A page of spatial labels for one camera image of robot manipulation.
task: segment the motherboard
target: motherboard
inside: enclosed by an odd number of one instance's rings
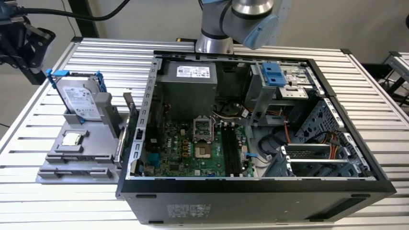
[[[234,132],[234,136],[225,136],[226,129]],[[143,174],[154,177],[225,177],[230,176],[234,167],[237,176],[251,177],[251,160],[246,159],[246,149],[243,126],[223,126],[223,123],[215,124],[207,118],[193,122],[167,121],[159,151],[147,153]]]

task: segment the aluminum extrusion table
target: aluminum extrusion table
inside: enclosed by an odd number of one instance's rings
[[[153,50],[193,52],[193,43],[91,39],[71,42],[53,69],[103,74],[113,105],[126,111],[123,92],[141,104]],[[366,141],[396,194],[332,224],[183,225],[193,229],[409,229],[409,118],[356,62],[339,49],[265,46],[238,55],[312,58]],[[63,124],[63,106],[45,82],[0,141],[0,229],[123,229],[138,222],[115,185],[41,185],[38,167]]]

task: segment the power supply label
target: power supply label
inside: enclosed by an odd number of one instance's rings
[[[175,76],[181,78],[210,78],[210,67],[178,66]]]

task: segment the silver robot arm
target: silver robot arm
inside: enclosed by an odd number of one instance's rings
[[[195,52],[231,54],[233,39],[249,49],[266,44],[278,22],[273,0],[202,0],[202,5]]]

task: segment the metal sheet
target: metal sheet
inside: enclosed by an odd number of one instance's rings
[[[359,132],[362,138],[368,141],[384,141],[384,140],[407,140],[409,132]]]

